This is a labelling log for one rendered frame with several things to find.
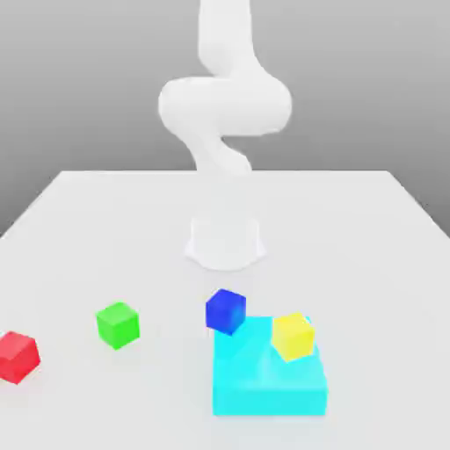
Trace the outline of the small blue cube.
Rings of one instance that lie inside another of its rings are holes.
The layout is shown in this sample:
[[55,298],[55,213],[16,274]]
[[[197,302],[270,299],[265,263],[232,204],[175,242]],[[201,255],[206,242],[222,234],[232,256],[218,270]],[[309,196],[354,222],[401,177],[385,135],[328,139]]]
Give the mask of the small blue cube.
[[246,318],[246,297],[221,288],[206,302],[206,326],[232,336]]

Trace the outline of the small yellow cube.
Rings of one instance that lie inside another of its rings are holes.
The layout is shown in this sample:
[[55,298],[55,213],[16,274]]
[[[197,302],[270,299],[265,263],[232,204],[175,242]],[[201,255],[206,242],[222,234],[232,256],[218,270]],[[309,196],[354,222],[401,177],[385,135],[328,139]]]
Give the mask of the small yellow cube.
[[310,356],[314,345],[315,329],[302,313],[272,319],[272,346],[285,362]]

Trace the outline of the small green cube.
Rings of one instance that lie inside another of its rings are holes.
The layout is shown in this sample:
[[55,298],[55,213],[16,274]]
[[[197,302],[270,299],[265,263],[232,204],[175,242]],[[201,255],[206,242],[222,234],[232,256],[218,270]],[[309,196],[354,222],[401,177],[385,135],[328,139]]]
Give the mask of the small green cube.
[[114,350],[140,337],[138,313],[125,302],[116,302],[96,314],[98,334]]

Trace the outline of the small red cube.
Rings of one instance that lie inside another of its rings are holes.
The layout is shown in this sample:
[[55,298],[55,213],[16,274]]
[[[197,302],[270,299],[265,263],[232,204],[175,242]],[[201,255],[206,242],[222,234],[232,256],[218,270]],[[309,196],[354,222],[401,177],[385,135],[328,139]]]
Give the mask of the small red cube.
[[40,354],[32,337],[8,331],[0,337],[0,379],[19,384],[40,364]]

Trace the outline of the large cyan box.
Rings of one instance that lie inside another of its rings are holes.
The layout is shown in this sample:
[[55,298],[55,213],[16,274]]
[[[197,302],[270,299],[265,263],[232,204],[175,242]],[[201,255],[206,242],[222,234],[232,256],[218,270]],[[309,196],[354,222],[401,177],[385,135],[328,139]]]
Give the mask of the large cyan box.
[[328,382],[317,346],[285,362],[272,346],[272,318],[249,316],[231,336],[214,334],[216,416],[323,416]]

